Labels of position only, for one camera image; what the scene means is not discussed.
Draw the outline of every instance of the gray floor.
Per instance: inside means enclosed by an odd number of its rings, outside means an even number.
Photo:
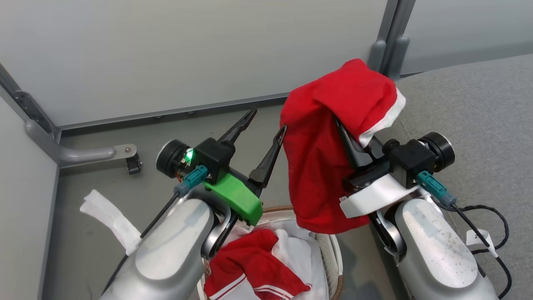
[[[281,106],[259,109],[253,123],[236,143],[233,168],[248,174],[260,162],[278,129],[280,109]],[[61,143],[71,148],[133,143],[144,164],[141,173],[131,176],[124,161],[61,170],[43,299],[98,299],[124,255],[124,249],[110,230],[79,212],[84,196],[92,189],[98,190],[142,231],[172,195],[175,184],[175,180],[155,168],[161,146],[174,138],[196,145],[209,136],[219,137],[243,113],[191,115],[177,121],[161,120],[139,127],[62,138]],[[290,204],[284,153],[280,154],[261,199],[266,207]],[[370,229],[362,227],[337,237],[344,263],[341,299],[395,300],[393,287],[398,290],[398,284],[391,284]]]

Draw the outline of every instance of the green bracket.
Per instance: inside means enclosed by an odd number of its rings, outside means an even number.
[[[242,181],[227,174],[216,185],[205,181],[204,185],[224,200],[244,221],[257,225],[263,215],[261,200]]]

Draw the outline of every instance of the gray fabric surface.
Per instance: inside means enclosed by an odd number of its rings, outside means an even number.
[[[437,174],[460,207],[485,204],[507,219],[510,238],[498,251],[513,276],[505,299],[533,297],[533,55],[434,70],[404,78],[398,88],[407,105],[383,140],[406,141],[430,131],[453,144],[456,161]],[[466,213],[497,244],[503,224],[492,212]],[[461,237],[468,226],[451,217]],[[505,274],[490,254],[476,258],[495,286],[505,287]]]

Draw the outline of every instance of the green light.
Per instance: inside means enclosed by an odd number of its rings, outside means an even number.
[[[187,152],[187,154],[185,155],[185,160],[188,162],[192,160],[192,150]]]

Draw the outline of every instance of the red cloth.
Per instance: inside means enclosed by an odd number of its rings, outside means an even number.
[[[277,241],[278,237],[271,230],[263,229],[220,249],[209,263],[211,275],[204,284],[206,295],[211,300],[242,298],[243,285],[248,285],[248,282],[253,288],[250,293],[255,293],[261,300],[290,299],[310,290],[286,265],[270,254]]]
[[[360,59],[292,91],[281,111],[287,124],[284,149],[290,200],[300,227],[335,234],[368,223],[346,218],[339,206],[342,179],[353,172],[334,115],[365,147],[374,132],[389,127],[405,98],[394,82],[369,70]]]

